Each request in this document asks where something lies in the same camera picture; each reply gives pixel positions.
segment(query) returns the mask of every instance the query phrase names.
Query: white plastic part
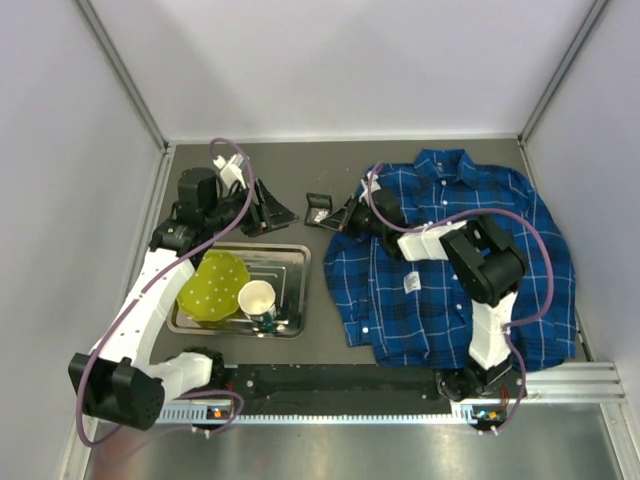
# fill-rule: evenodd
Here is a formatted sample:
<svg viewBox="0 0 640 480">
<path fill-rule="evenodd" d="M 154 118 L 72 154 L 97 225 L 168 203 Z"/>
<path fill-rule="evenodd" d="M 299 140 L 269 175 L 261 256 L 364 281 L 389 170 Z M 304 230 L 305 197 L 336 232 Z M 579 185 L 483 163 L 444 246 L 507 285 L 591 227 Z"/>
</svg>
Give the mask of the white plastic part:
<svg viewBox="0 0 640 480">
<path fill-rule="evenodd" d="M 469 355 L 485 370 L 505 361 L 511 351 L 502 332 L 511 321 L 517 293 L 505 296 L 496 307 L 471 301 L 473 306 L 473 336 Z"/>
<path fill-rule="evenodd" d="M 127 296 L 123 309 L 133 299 L 137 298 L 138 304 L 100 352 L 100 358 L 113 362 L 120 362 L 124 357 L 128 357 L 133 367 L 150 377 L 161 378 L 165 389 L 165 402 L 209 383 L 212 368 L 211 359 L 197 353 L 182 353 L 162 364 L 149 364 L 151 349 L 160 328 L 166 321 L 180 289 L 191 278 L 195 269 L 191 262 L 182 262 L 167 272 L 146 294 L 142 293 L 142 289 L 160 270 L 175 260 L 176 252 L 171 250 L 147 251 L 142 271 Z"/>
<path fill-rule="evenodd" d="M 405 260 L 409 262 L 417 262 L 418 260 L 448 260 L 447 254 L 440 243 L 440 237 L 466 224 L 467 221 L 463 220 L 453 225 L 443 225 L 428 230 L 405 233 L 398 240 L 398 246 Z"/>
<path fill-rule="evenodd" d="M 364 188 L 364 191 L 360 194 L 359 200 L 360 200 L 360 203 L 364 202 L 367 205 L 369 205 L 369 194 L 367 192 L 369 191 L 370 177 L 371 177 L 371 172 L 367 172 L 367 174 L 365 175 L 365 178 L 360 179 L 360 184 L 362 185 L 362 188 Z M 378 183 L 378 175 L 374 175 L 373 182 L 371 183 L 371 194 L 373 195 L 373 192 L 377 192 L 378 190 L 380 190 L 380 184 Z"/>
<path fill-rule="evenodd" d="M 229 160 L 225 160 L 222 155 L 218 155 L 218 158 L 213 161 L 213 164 L 220 171 L 220 178 L 227 189 L 231 188 L 236 181 L 240 182 L 242 188 L 247 187 L 242 175 L 243 161 L 242 155 L 238 154 L 233 155 Z"/>
</svg>

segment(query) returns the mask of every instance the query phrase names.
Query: gray floor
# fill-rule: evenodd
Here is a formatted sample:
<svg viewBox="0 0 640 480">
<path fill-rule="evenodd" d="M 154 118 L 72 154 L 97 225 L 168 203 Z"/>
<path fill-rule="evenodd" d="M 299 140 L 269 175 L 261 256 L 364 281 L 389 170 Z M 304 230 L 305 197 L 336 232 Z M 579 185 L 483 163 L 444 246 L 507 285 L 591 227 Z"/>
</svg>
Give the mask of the gray floor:
<svg viewBox="0 0 640 480">
<path fill-rule="evenodd" d="M 327 193 L 341 205 L 358 186 L 366 167 L 376 162 L 413 162 L 423 148 L 465 148 L 476 163 L 513 167 L 525 173 L 514 140 L 395 141 L 329 143 L 261 143 L 245 145 L 258 175 L 273 195 L 304 218 L 307 192 Z M 167 217 L 177 199 L 181 172 L 210 166 L 206 145 L 176 150 L 160 218 Z M 222 352 L 228 363 L 375 363 L 370 347 L 348 348 L 338 310 L 329 297 L 322 259 L 332 232 L 305 227 L 302 222 L 284 230 L 248 239 L 236 231 L 229 241 L 293 243 L 311 250 L 311 279 L 304 333 L 293 340 L 212 337 L 170 332 L 163 327 L 152 356 L 162 361 L 190 346 Z"/>
<path fill-rule="evenodd" d="M 103 458 L 117 463 L 163 428 L 123 430 L 117 442 L 101 449 Z M 622 475 L 599 407 L 565 405 L 527 406 L 497 438 L 478 437 L 466 425 L 236 426 L 208 442 L 177 432 L 117 470 L 94 461 L 85 478 L 616 480 Z"/>
</svg>

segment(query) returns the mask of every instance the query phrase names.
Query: white wall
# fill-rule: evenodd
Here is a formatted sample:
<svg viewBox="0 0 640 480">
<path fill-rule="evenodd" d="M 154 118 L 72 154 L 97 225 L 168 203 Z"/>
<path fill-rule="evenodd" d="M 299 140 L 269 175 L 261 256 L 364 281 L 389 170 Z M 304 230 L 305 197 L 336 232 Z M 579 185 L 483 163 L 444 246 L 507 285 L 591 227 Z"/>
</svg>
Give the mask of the white wall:
<svg viewBox="0 0 640 480">
<path fill-rule="evenodd" d="M 159 152 L 69 0 L 0 15 L 0 477 L 50 478 L 67 364 L 104 332 Z"/>
<path fill-rule="evenodd" d="M 170 139 L 519 132 L 593 0 L 93 0 Z"/>
<path fill-rule="evenodd" d="M 578 309 L 640 420 L 640 3 L 612 2 L 530 144 L 569 240 Z"/>
</svg>

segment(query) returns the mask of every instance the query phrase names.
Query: shirt sleeve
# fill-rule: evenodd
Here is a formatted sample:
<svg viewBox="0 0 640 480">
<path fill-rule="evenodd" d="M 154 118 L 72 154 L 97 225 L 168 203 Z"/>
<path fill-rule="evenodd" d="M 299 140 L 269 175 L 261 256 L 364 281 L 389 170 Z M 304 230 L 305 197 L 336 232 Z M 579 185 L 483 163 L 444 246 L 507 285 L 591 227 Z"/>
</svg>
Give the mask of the shirt sleeve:
<svg viewBox="0 0 640 480">
<path fill-rule="evenodd" d="M 540 321 L 516 328 L 512 332 L 516 347 L 527 358 L 527 368 L 539 370 L 558 365 L 566 358 L 575 357 L 575 272 L 567 242 L 529 180 L 519 172 L 513 171 L 510 174 L 509 186 L 516 205 L 519 205 L 523 212 L 523 217 L 542 237 L 553 267 L 554 294 L 549 312 Z M 517 320 L 539 311 L 545 301 L 549 283 L 542 252 L 533 235 L 523 227 L 514 237 L 516 245 L 529 259 L 513 311 L 513 318 Z"/>
</svg>

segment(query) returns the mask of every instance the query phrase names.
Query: yellow-green polka dot bowl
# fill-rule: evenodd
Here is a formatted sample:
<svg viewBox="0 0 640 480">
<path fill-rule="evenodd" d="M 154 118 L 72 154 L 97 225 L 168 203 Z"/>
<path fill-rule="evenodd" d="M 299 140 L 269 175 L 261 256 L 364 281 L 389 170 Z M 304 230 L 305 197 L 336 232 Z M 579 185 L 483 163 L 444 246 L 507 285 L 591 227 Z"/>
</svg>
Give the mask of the yellow-green polka dot bowl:
<svg viewBox="0 0 640 480">
<path fill-rule="evenodd" d="M 196 322 L 218 322 L 238 310 L 238 293 L 251 277 L 229 252 L 209 250 L 178 294 L 178 307 Z"/>
</svg>

